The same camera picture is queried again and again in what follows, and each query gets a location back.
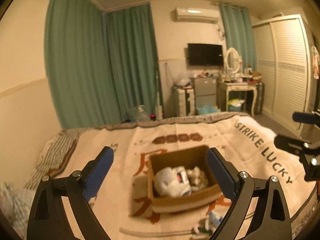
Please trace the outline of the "white soft cloth bundle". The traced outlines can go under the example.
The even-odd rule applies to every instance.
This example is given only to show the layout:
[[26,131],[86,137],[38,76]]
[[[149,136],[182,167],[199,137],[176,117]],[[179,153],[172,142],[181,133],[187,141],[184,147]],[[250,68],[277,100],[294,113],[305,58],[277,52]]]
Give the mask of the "white soft cloth bundle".
[[188,169],[187,176],[189,179],[191,190],[193,192],[205,189],[209,185],[209,181],[205,173],[200,170],[198,166],[195,166],[195,168],[192,170]]

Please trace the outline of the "floral tissue pack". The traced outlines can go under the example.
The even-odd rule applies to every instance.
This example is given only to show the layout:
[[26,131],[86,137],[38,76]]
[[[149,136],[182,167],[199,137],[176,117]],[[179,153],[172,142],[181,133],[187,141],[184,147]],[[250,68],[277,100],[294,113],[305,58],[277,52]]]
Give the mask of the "floral tissue pack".
[[154,178],[154,186],[162,197],[177,198],[191,194],[189,179],[183,166],[165,167]]

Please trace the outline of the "plaid cloth at left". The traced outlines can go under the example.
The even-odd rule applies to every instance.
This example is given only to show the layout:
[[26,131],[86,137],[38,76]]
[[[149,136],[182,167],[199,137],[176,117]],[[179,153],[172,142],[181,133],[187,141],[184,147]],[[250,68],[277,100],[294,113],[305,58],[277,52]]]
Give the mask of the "plaid cloth at left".
[[34,196],[34,190],[16,189],[11,183],[1,182],[1,210],[22,239],[27,239],[28,219]]

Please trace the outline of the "hanging pink garment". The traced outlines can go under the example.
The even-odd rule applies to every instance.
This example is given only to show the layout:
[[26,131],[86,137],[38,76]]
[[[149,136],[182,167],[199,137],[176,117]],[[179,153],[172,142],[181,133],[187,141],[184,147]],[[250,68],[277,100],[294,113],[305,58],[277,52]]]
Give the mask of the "hanging pink garment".
[[315,46],[311,47],[313,78],[319,79],[319,52]]

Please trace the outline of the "white dressing table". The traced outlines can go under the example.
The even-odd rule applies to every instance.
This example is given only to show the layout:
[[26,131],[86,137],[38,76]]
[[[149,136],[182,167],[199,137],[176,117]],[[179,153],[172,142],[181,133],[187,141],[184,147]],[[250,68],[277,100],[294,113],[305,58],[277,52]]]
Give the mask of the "white dressing table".
[[228,102],[230,100],[230,93],[237,93],[237,95],[243,95],[245,100],[244,109],[246,109],[247,94],[252,92],[253,99],[251,103],[251,116],[255,115],[254,106],[257,100],[258,92],[255,83],[247,82],[236,82],[236,83],[226,83],[219,81],[217,83],[217,106],[221,111],[228,111]]

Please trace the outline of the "checkered bed sheet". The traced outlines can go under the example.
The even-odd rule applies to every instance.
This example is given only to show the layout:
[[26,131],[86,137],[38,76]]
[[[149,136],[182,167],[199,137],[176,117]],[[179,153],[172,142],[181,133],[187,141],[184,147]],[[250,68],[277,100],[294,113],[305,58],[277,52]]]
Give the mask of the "checkered bed sheet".
[[40,153],[24,188],[35,190],[43,176],[55,177],[60,174],[75,151],[80,136],[86,131],[89,128],[65,129],[50,139]]

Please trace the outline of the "white louvered wardrobe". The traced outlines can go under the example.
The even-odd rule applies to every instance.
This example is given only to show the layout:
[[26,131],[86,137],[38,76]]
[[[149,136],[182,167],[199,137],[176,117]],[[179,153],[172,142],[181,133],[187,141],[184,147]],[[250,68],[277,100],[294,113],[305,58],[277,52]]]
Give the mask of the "white louvered wardrobe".
[[310,49],[299,14],[275,17],[253,25],[257,71],[265,85],[263,113],[300,135],[303,124],[294,112],[307,111],[310,102]]

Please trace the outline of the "green curtain right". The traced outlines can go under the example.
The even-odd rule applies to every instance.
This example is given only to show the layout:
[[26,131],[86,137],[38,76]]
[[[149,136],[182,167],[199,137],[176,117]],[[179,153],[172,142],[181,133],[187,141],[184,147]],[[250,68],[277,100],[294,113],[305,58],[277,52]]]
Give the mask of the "green curtain right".
[[234,48],[242,57],[242,66],[257,70],[257,52],[249,10],[229,3],[219,5],[227,48]]

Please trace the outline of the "green curtain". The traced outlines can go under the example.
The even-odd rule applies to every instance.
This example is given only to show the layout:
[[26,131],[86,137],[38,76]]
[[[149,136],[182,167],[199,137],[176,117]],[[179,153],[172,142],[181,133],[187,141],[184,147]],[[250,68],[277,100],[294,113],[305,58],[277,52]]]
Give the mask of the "green curtain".
[[242,66],[257,70],[257,52],[249,10],[229,3],[219,5],[227,48],[234,48],[242,57]]
[[46,74],[57,117],[67,128],[114,125],[161,102],[149,3],[100,11],[89,0],[49,0]]

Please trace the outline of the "white storage cabinet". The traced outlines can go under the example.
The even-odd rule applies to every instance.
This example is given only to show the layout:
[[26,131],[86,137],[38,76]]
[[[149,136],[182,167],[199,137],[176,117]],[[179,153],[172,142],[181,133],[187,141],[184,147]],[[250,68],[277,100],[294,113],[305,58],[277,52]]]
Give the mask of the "white storage cabinet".
[[176,88],[174,91],[175,109],[177,116],[195,115],[194,90],[189,88]]

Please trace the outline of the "clear plastic bag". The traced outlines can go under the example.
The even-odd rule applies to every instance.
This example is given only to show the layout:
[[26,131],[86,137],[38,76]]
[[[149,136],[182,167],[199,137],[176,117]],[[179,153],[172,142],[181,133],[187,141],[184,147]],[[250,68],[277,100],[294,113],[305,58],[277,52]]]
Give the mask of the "clear plastic bag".
[[187,87],[190,85],[190,75],[188,72],[180,72],[173,77],[174,85],[178,87]]

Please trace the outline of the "clear water jug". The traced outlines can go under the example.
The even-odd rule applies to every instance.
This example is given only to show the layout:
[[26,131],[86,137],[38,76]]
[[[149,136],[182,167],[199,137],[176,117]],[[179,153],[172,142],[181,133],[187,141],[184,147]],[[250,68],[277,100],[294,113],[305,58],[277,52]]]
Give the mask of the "clear water jug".
[[150,115],[146,112],[144,105],[138,105],[129,110],[129,117],[134,122],[150,121]]

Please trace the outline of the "white air conditioner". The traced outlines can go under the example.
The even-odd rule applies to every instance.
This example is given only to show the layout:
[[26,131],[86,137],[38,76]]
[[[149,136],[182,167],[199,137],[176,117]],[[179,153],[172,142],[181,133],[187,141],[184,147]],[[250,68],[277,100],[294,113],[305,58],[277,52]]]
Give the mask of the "white air conditioner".
[[176,21],[217,23],[220,14],[217,10],[202,8],[179,8],[175,10]]

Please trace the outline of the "green curtain left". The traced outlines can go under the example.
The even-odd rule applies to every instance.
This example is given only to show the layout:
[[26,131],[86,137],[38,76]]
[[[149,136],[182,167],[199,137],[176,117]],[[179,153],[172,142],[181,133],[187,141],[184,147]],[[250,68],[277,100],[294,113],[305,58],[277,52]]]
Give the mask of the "green curtain left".
[[161,102],[149,3],[100,11],[89,0],[49,0],[46,74],[57,117],[67,128],[114,125]]

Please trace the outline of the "black wall television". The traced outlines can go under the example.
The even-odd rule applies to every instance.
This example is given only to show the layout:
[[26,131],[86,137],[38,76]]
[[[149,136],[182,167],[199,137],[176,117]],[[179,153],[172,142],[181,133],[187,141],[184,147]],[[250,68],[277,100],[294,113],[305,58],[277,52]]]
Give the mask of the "black wall television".
[[188,61],[191,66],[223,66],[223,50],[218,44],[189,43]]

